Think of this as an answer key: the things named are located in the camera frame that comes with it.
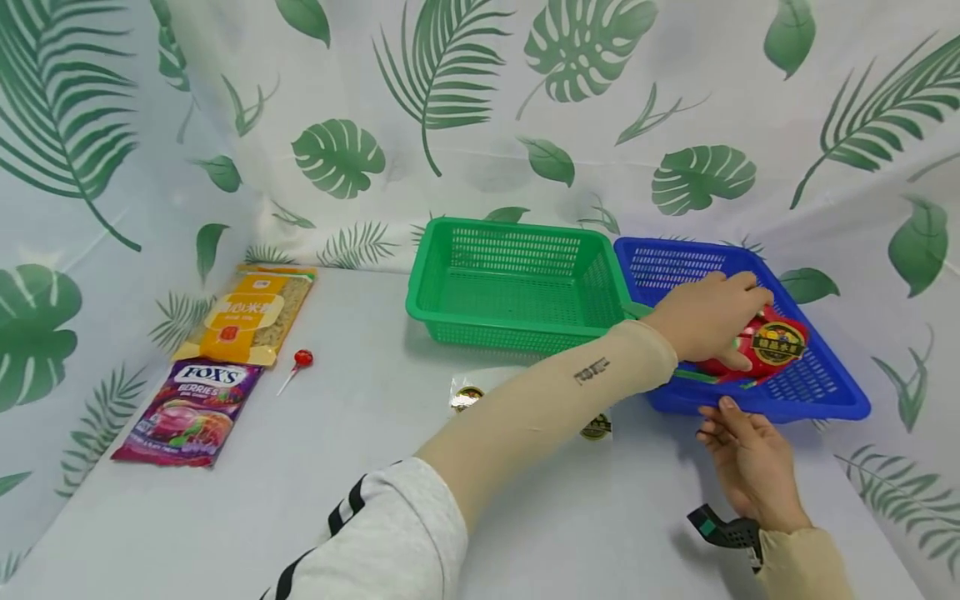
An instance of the green plastic basket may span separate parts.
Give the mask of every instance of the green plastic basket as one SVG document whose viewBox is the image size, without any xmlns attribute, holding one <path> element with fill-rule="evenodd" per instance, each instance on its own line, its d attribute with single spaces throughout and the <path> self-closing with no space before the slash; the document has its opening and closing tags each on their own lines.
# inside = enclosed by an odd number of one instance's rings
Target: green plastic basket
<svg viewBox="0 0 960 600">
<path fill-rule="evenodd" d="M 604 235 L 471 219 L 430 221 L 407 293 L 407 313 L 438 342 L 539 354 L 600 337 L 625 304 Z"/>
</svg>

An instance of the yellow noodle package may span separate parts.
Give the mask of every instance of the yellow noodle package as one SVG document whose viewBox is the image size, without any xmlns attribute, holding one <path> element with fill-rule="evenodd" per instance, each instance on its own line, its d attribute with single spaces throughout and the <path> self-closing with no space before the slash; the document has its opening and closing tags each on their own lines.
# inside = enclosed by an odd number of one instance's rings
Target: yellow noodle package
<svg viewBox="0 0 960 600">
<path fill-rule="evenodd" d="M 309 268 L 237 267 L 230 292 L 174 353 L 270 367 L 317 276 Z"/>
</svg>

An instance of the leaf-patterned backdrop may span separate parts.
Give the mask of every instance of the leaf-patterned backdrop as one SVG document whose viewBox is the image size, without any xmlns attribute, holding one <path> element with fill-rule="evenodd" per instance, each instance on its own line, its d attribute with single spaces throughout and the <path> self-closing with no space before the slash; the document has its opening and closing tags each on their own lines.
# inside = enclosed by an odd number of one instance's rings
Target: leaf-patterned backdrop
<svg viewBox="0 0 960 600">
<path fill-rule="evenodd" d="M 8 572 L 230 263 L 407 272 L 448 215 L 757 252 L 874 404 L 817 423 L 839 467 L 956 597 L 954 0 L 7 6 Z"/>
</svg>

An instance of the black stripe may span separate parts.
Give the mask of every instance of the black stripe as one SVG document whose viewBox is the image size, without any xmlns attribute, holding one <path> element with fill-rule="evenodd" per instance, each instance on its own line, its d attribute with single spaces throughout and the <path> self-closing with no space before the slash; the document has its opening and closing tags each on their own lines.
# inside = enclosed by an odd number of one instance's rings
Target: black stripe
<svg viewBox="0 0 960 600">
<path fill-rule="evenodd" d="M 353 486 L 353 489 L 350 490 L 350 493 L 347 496 L 347 502 L 350 503 L 350 508 L 353 510 L 353 516 L 350 518 L 357 516 L 357 513 L 362 511 L 363 507 L 367 506 L 367 503 L 363 501 L 363 496 L 360 495 L 360 487 L 363 486 L 363 480 L 366 478 L 367 475 L 361 477 L 360 481 L 357 482 L 357 485 Z"/>
<path fill-rule="evenodd" d="M 293 591 L 294 587 L 294 570 L 297 569 L 300 561 L 314 550 L 316 550 L 316 548 L 310 548 L 303 553 L 303 556 L 288 564 L 287 568 L 283 569 L 283 572 L 280 573 L 279 581 L 276 582 L 276 600 L 287 600 L 287 598 L 290 597 L 290 592 Z"/>
<path fill-rule="evenodd" d="M 340 505 L 338 504 L 330 516 L 326 518 L 326 525 L 330 528 L 330 536 L 334 537 L 344 528 L 344 518 L 340 516 Z"/>
</svg>

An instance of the skin-colored sleeve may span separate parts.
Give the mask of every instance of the skin-colored sleeve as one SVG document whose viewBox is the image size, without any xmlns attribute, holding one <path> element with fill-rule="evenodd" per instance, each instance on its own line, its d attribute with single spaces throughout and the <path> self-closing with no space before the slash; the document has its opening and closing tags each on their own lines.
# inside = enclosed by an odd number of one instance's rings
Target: skin-colored sleeve
<svg viewBox="0 0 960 600">
<path fill-rule="evenodd" d="M 621 399 L 666 383 L 677 354 L 654 328 L 615 325 L 554 354 L 452 419 L 417 456 L 453 492 L 472 531 L 503 487 Z"/>
<path fill-rule="evenodd" d="M 757 579 L 770 600 L 853 600 L 843 557 L 822 529 L 760 532 L 763 568 Z"/>
</svg>

